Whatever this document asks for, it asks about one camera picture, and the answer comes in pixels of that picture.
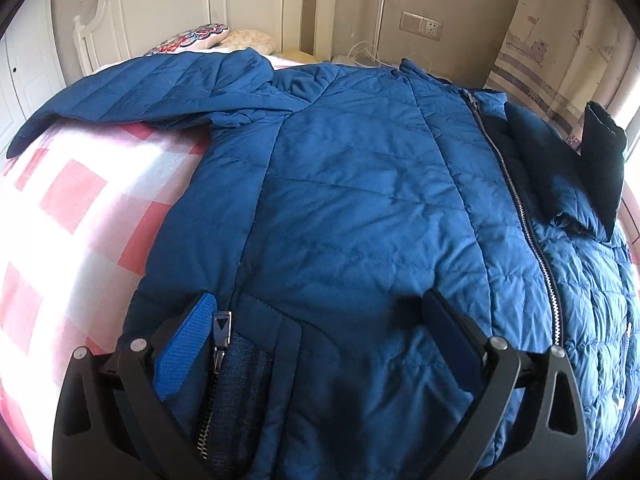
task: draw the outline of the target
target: silver rivet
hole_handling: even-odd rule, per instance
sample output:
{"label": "silver rivet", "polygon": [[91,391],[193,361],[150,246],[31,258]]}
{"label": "silver rivet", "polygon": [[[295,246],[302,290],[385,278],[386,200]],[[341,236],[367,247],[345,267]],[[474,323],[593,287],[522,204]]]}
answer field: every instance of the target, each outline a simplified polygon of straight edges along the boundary
{"label": "silver rivet", "polygon": [[86,357],[86,348],[84,346],[81,346],[80,348],[76,348],[74,350],[74,358],[75,359],[84,359]]}
{"label": "silver rivet", "polygon": [[551,347],[551,353],[555,356],[555,357],[559,357],[559,358],[563,358],[564,357],[564,348],[562,348],[561,346],[556,346],[553,345]]}
{"label": "silver rivet", "polygon": [[134,339],[129,346],[134,352],[142,352],[146,348],[146,340],[141,337]]}
{"label": "silver rivet", "polygon": [[491,343],[491,346],[496,350],[506,350],[509,347],[509,343],[507,343],[507,340],[500,336],[492,337],[491,339],[489,339],[489,343]]}

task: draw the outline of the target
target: quilted jacket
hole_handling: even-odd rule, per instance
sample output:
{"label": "quilted jacket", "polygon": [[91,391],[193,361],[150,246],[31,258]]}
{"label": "quilted jacket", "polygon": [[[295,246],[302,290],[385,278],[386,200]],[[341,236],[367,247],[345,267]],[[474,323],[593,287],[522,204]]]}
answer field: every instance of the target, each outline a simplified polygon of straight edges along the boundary
{"label": "quilted jacket", "polygon": [[[505,102],[407,60],[274,72],[251,50],[162,55],[60,92],[8,153],[59,116],[210,124],[212,145],[160,229],[120,342],[149,336],[201,290],[233,313],[214,465],[255,479],[416,478],[471,401],[422,321],[419,298],[435,288],[487,336],[564,346],[593,475],[638,402],[630,256],[596,214],[579,156]],[[596,119],[585,137],[620,141]],[[171,399],[192,435],[206,375],[194,367]],[[516,397],[481,465],[499,457],[517,407]],[[225,435],[242,412],[251,435],[234,444]]]}

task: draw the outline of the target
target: white wooden headboard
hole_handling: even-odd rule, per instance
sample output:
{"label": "white wooden headboard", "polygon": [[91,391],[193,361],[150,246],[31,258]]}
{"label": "white wooden headboard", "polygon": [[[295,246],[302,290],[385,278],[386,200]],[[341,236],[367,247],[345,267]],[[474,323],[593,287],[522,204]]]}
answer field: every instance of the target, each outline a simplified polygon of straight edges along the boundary
{"label": "white wooden headboard", "polygon": [[[276,38],[276,48],[300,48],[303,0],[98,0],[86,25],[74,19],[74,41],[82,72],[142,56],[184,30],[225,23]],[[314,55],[331,58],[335,0],[316,0]]]}

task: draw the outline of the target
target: cabinet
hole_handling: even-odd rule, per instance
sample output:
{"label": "cabinet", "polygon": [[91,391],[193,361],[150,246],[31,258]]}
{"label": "cabinet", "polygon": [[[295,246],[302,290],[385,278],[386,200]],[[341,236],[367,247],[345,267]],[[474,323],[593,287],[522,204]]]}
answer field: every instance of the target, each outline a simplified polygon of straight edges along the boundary
{"label": "cabinet", "polygon": [[0,169],[24,121],[64,87],[51,0],[25,0],[0,40]]}

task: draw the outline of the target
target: beige wall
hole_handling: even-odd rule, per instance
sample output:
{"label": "beige wall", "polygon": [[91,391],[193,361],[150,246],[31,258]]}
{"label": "beige wall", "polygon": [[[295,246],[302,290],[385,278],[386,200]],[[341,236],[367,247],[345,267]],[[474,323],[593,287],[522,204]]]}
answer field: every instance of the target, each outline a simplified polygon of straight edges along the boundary
{"label": "beige wall", "polygon": [[[338,0],[334,54],[372,41],[379,0]],[[431,72],[466,86],[482,86],[494,65],[518,0],[386,0],[380,58],[411,57]],[[399,30],[403,10],[443,22],[440,41]]]}
{"label": "beige wall", "polygon": [[67,85],[82,77],[78,53],[73,40],[73,18],[77,15],[88,23],[95,14],[96,0],[51,0],[53,16],[53,31],[56,38],[56,48],[60,58],[60,67]]}

